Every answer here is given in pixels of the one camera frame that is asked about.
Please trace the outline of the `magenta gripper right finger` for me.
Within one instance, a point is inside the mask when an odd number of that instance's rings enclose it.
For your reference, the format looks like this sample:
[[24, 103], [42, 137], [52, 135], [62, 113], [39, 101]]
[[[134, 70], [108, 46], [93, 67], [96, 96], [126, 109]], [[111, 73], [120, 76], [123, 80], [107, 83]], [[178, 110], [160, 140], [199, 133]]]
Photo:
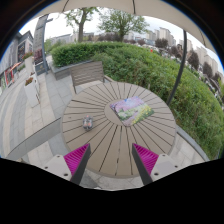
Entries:
[[181, 169], [167, 154], [156, 154], [138, 144], [132, 144], [132, 155], [143, 185], [148, 185]]

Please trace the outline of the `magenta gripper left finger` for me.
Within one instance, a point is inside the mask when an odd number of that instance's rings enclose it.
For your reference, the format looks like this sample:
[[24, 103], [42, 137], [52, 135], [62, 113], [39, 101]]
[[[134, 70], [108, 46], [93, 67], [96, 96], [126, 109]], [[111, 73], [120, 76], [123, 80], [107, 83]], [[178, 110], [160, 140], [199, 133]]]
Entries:
[[90, 144], [87, 143], [65, 156], [56, 155], [43, 169], [76, 185], [79, 185], [90, 156]]

